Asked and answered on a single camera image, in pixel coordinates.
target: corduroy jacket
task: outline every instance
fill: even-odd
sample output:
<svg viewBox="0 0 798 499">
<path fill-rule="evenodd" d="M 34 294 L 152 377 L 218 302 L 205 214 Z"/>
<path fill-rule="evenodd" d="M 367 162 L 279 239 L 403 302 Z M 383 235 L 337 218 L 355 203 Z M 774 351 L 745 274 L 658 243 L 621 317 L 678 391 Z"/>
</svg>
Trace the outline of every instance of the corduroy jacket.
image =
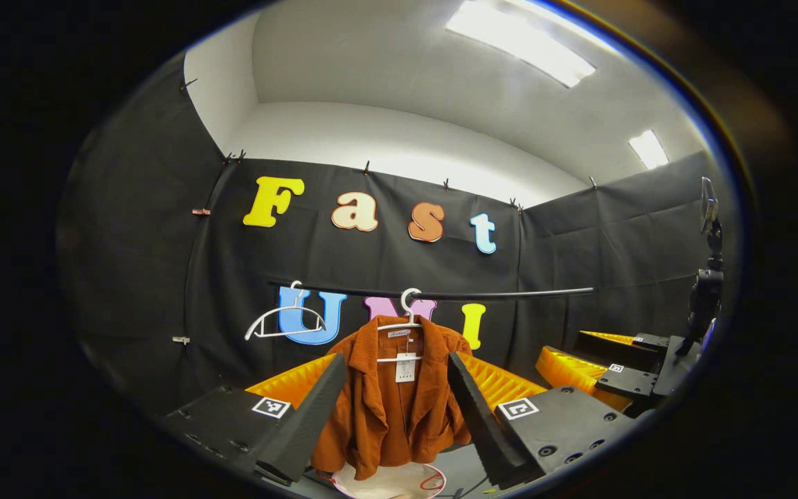
<svg viewBox="0 0 798 499">
<path fill-rule="evenodd" d="M 349 462 L 355 479 L 365 480 L 378 466 L 427 464 L 443 449 L 470 442 L 447 381 L 447 355 L 472 355 L 470 344 L 419 316 L 422 328 L 409 329 L 409 337 L 398 334 L 402 329 L 378 331 L 403 322 L 408 318 L 379 315 L 328 351 L 344 354 L 348 375 L 313 452 L 317 470 L 335 473 Z M 395 358 L 406 347 L 423 359 L 415 361 L 414 381 L 397 383 L 396 363 L 377 359 Z"/>
</svg>

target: orange foam padding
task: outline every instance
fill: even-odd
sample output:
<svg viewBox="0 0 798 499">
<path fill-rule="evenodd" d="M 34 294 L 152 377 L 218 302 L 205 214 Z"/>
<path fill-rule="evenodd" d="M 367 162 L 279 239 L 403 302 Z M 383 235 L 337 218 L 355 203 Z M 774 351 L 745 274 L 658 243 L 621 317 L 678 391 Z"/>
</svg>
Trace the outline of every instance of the orange foam padding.
<svg viewBox="0 0 798 499">
<path fill-rule="evenodd" d="M 301 364 L 294 369 L 289 369 L 280 375 L 257 383 L 245 391 L 278 401 L 291 402 L 291 406 L 297 410 L 298 407 L 301 407 L 303 399 L 310 393 L 313 385 L 319 381 L 319 377 L 322 376 L 326 367 L 335 359 L 335 355 L 336 353 L 330 353 L 306 364 Z"/>
<path fill-rule="evenodd" d="M 623 344 L 633 344 L 633 338 L 635 338 L 635 337 L 628 337 L 627 335 L 610 335 L 608 333 L 595 333 L 593 331 L 581 331 L 581 332 L 585 335 L 592 335 L 592 337 L 600 337 L 603 339 L 608 339 L 609 341 L 614 341 Z"/>
<path fill-rule="evenodd" d="M 509 401 L 518 401 L 524 397 L 544 394 L 546 388 L 535 385 L 524 377 L 516 376 L 512 372 L 500 369 L 498 366 L 479 360 L 466 353 L 457 353 L 463 366 L 470 372 L 470 376 L 479 386 L 479 391 L 488 402 L 488 408 L 495 410 L 497 404 Z"/>
<path fill-rule="evenodd" d="M 614 410 L 623 411 L 630 405 L 630 399 L 596 388 L 596 380 L 608 371 L 608 367 L 578 359 L 550 347 L 542 348 L 536 367 L 551 386 L 574 386 Z"/>
</svg>

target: ceiling light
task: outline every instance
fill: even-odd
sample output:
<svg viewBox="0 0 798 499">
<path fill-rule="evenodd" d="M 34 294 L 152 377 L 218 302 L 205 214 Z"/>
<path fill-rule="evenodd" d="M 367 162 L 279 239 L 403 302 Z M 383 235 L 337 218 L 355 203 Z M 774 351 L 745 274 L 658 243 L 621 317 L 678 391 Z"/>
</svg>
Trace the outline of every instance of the ceiling light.
<svg viewBox="0 0 798 499">
<path fill-rule="evenodd" d="M 536 2 L 532 2 L 529 0 L 504 0 L 504 2 L 512 3 L 514 6 L 528 10 L 528 12 L 531 12 L 537 16 L 541 16 L 544 19 L 550 20 L 554 24 L 560 25 L 563 28 L 566 28 L 567 30 L 573 32 L 574 34 L 577 34 L 579 37 L 585 38 L 587 41 L 591 42 L 592 44 L 598 45 L 603 50 L 609 51 L 609 53 L 617 52 L 614 50 L 614 47 L 611 47 L 611 45 L 607 44 L 607 42 L 597 37 L 595 34 L 586 31 L 586 29 L 582 28 L 582 26 L 574 24 L 573 21 L 564 18 L 560 14 L 544 6 L 541 6 Z"/>
<path fill-rule="evenodd" d="M 630 139 L 630 147 L 639 155 L 642 164 L 651 170 L 656 166 L 667 164 L 667 154 L 653 130 L 646 130 L 642 135 Z"/>
<path fill-rule="evenodd" d="M 482 3 L 463 2 L 445 28 L 510 53 L 568 88 L 596 71 L 589 62 L 530 26 L 525 19 Z"/>
</svg>

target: price tag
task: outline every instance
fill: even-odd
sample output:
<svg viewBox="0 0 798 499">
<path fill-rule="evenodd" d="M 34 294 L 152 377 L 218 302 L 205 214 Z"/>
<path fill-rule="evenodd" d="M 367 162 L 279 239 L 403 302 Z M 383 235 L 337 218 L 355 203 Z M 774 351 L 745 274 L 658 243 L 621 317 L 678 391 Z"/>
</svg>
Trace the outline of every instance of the price tag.
<svg viewBox="0 0 798 499">
<path fill-rule="evenodd" d="M 403 359 L 407 357 L 416 357 L 415 353 L 399 353 L 396 359 Z M 415 360 L 399 360 L 396 363 L 396 382 L 407 383 L 414 381 L 414 363 Z"/>
</svg>

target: orange letter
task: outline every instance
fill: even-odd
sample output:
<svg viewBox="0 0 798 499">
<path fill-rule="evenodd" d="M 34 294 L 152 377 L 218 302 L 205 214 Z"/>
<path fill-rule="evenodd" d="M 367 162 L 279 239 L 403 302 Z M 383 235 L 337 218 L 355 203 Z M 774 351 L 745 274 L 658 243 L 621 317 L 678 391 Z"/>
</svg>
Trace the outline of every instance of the orange letter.
<svg viewBox="0 0 798 499">
<path fill-rule="evenodd" d="M 430 202 L 419 202 L 411 211 L 413 222 L 408 224 L 408 234 L 411 239 L 425 240 L 435 243 L 443 236 L 443 225 L 439 220 L 445 218 L 444 209 Z"/>
<path fill-rule="evenodd" d="M 355 201 L 355 206 L 346 206 Z M 338 196 L 341 205 L 332 211 L 332 224 L 341 229 L 357 228 L 360 231 L 373 231 L 378 226 L 374 219 L 374 198 L 366 193 L 342 193 Z"/>
</svg>

